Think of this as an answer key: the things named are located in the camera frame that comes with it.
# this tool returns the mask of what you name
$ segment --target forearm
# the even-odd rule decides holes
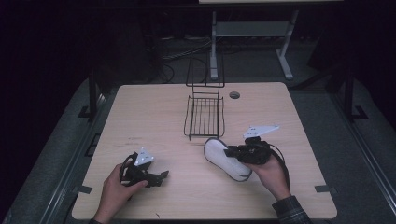
[[[309,216],[300,206],[295,196],[290,196],[273,204],[281,224],[310,224]]]

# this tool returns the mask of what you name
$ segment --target hand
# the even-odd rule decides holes
[[[131,187],[123,186],[120,182],[120,168],[121,164],[118,164],[104,182],[99,208],[93,217],[100,223],[110,222],[111,218],[120,211],[128,199],[148,184],[144,180]]]
[[[243,163],[259,176],[262,185],[265,186],[277,201],[291,196],[286,183],[286,177],[279,161],[271,155],[270,160],[263,165]]]

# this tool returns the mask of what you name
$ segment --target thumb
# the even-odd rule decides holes
[[[244,164],[247,168],[249,168],[250,170],[253,170],[254,168],[256,168],[253,164],[250,163],[245,163],[245,162],[241,162],[242,164]]]
[[[138,192],[140,189],[144,188],[149,182],[147,180],[142,180],[140,182],[135,183],[131,187],[128,187],[128,191],[130,195],[135,194]]]

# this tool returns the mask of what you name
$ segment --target wooden table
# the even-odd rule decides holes
[[[231,91],[239,99],[229,97]],[[275,202],[259,178],[236,182],[205,159],[207,138],[189,140],[183,132],[191,88],[183,84],[120,87],[73,209],[76,219],[93,217],[103,181],[114,166],[144,147],[154,157],[148,171],[169,176],[158,188],[140,190],[118,213],[127,219],[273,219]],[[291,193],[311,218],[332,218],[337,212],[289,92],[283,83],[226,83],[225,134],[228,145],[244,143],[249,125],[279,125],[262,135],[277,146],[290,171]]]

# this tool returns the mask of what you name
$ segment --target white shoe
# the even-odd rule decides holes
[[[238,161],[237,158],[227,157],[224,149],[228,150],[227,145],[218,138],[207,139],[204,146],[204,154],[208,161],[217,165],[232,179],[236,181],[246,181],[251,175],[251,170]]]

